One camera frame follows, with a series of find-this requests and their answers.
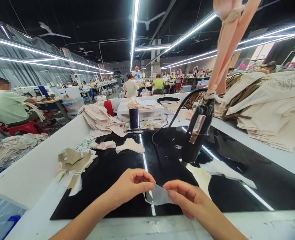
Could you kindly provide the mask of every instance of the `red stool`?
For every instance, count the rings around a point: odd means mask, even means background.
[[[37,122],[30,121],[20,126],[16,127],[9,127],[7,128],[9,134],[11,136],[15,136],[15,133],[20,132],[20,134],[32,133],[32,134],[39,134],[39,133],[47,133],[44,128],[41,127]]]

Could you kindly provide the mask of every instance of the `black ceiling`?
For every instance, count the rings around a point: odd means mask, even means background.
[[[171,0],[141,0],[139,19],[151,19],[165,11]],[[258,11],[252,19],[246,33],[267,28],[276,29],[284,25],[295,23],[295,1],[289,0],[263,0],[261,6],[275,2]],[[58,47],[66,46],[70,51],[83,55],[89,60],[101,58],[104,62],[127,61],[130,59],[130,42],[101,43],[99,42],[126,40],[131,35],[131,21],[133,0],[0,0],[0,21],[3,21],[30,35],[36,36],[46,33],[38,22],[43,22],[54,33],[70,36],[62,38],[58,36],[42,37]],[[181,34],[185,33],[197,21],[213,11],[213,0],[176,0],[170,14],[162,25],[156,38],[161,38],[161,43],[172,43]],[[138,24],[137,37],[146,40],[137,40],[135,45],[148,44],[149,38],[156,30],[161,18],[150,24],[146,31],[145,24]],[[215,19],[202,28],[178,47],[162,57],[199,54],[215,49],[221,27],[221,21]],[[195,39],[204,40],[194,43]],[[75,50],[84,48],[86,51],[94,51],[84,55]],[[148,53],[144,59],[151,58]]]

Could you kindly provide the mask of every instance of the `smartphone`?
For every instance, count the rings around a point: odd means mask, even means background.
[[[140,120],[138,116],[138,109],[130,109],[130,128],[140,128]]]

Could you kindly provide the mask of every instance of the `green shirt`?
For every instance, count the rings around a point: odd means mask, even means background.
[[[161,78],[154,79],[153,83],[154,83],[155,90],[163,89],[163,83],[164,83],[163,79]]]
[[[22,105],[26,99],[13,92],[0,91],[0,122],[10,124],[26,120],[28,113]]]

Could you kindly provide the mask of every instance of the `gray curtain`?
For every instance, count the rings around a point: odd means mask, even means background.
[[[30,46],[33,46],[39,50],[44,50],[47,52],[52,52],[56,55],[61,55],[64,57],[63,52],[58,49],[53,44],[46,43],[43,39],[35,37],[33,39],[28,39],[23,36],[20,32],[12,28],[11,26],[1,23],[6,29],[11,40],[16,41],[18,43],[24,43]],[[0,28],[0,38],[7,39],[5,34]],[[97,67],[96,63],[90,62],[74,53],[70,53],[73,60],[83,62],[89,65],[94,65]],[[14,57],[19,59],[28,59],[28,58],[44,58],[45,56],[39,55],[37,53],[25,51],[19,48],[6,46],[4,44],[0,44],[0,55],[1,56],[8,56]],[[69,62],[63,60],[55,60],[55,61],[46,61],[45,64],[52,64],[52,65],[60,65],[66,67],[74,67],[70,66]],[[76,68],[84,69],[84,70],[91,70],[95,71],[93,68],[89,68],[82,65],[75,65]],[[71,71],[66,69],[60,68],[51,68],[45,66],[38,66],[38,65],[29,65],[29,64],[22,64],[22,63],[15,63],[0,60],[0,77],[9,80],[12,84],[12,87],[15,86],[35,86],[35,85],[46,85],[49,82],[50,78],[54,83],[60,83],[58,78],[60,77],[63,84],[72,83],[71,74],[83,74],[86,82],[88,82],[87,77],[94,77],[96,74],[93,73],[86,73],[86,72],[79,72],[79,71]]]

